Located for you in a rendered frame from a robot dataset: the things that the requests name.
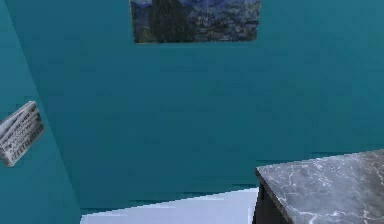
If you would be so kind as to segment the dark blue landscape painting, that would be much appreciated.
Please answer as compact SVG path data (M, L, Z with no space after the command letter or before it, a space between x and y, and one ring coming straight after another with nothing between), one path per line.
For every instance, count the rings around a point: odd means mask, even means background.
M262 0L129 0L135 43L257 38Z

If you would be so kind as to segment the grey marble top cabinet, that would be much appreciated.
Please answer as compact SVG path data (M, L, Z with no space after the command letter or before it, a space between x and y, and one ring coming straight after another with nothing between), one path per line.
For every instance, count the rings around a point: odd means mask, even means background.
M384 224L384 149L259 166L252 224Z

